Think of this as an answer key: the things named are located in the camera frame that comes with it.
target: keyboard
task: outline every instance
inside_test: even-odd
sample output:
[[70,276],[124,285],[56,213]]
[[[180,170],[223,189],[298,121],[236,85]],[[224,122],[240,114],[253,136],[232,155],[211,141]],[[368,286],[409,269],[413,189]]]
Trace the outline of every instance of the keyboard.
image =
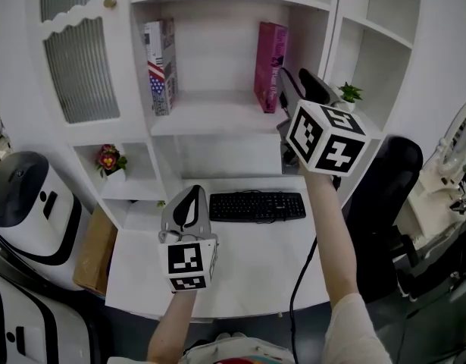
[[298,218],[305,218],[300,193],[219,193],[209,199],[211,221],[273,223]]

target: white desk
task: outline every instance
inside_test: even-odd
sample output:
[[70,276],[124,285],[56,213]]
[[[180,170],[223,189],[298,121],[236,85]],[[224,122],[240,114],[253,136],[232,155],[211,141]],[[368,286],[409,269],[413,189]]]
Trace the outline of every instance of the white desk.
[[[232,318],[286,312],[314,240],[314,221],[302,177],[190,181],[207,195],[226,190],[299,191],[307,217],[273,224],[212,222],[219,250],[212,287],[199,292],[193,318]],[[172,298],[158,259],[160,221],[150,232],[119,231],[106,305],[141,315],[163,315]],[[296,296],[295,309],[328,301],[318,249]]]

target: beige sleeve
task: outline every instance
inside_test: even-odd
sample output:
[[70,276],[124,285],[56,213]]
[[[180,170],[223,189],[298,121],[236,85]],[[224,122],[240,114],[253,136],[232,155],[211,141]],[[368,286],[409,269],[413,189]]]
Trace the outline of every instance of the beige sleeve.
[[336,304],[325,340],[322,364],[392,364],[358,293]]

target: box with american flag design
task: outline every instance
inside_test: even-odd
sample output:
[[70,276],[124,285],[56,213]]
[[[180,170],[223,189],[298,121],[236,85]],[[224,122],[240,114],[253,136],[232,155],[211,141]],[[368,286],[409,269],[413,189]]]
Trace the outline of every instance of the box with american flag design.
[[145,24],[145,45],[153,97],[152,108],[157,116],[168,115],[177,95],[174,19]]

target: black chair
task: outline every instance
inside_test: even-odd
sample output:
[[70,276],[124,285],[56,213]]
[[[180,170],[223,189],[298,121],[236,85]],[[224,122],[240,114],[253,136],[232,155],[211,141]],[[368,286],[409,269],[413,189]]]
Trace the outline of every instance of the black chair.
[[357,256],[358,288],[366,303],[397,288],[393,257],[417,255],[409,236],[393,223],[423,167],[420,147],[404,137],[391,137],[384,153],[373,160],[352,194],[346,217]]

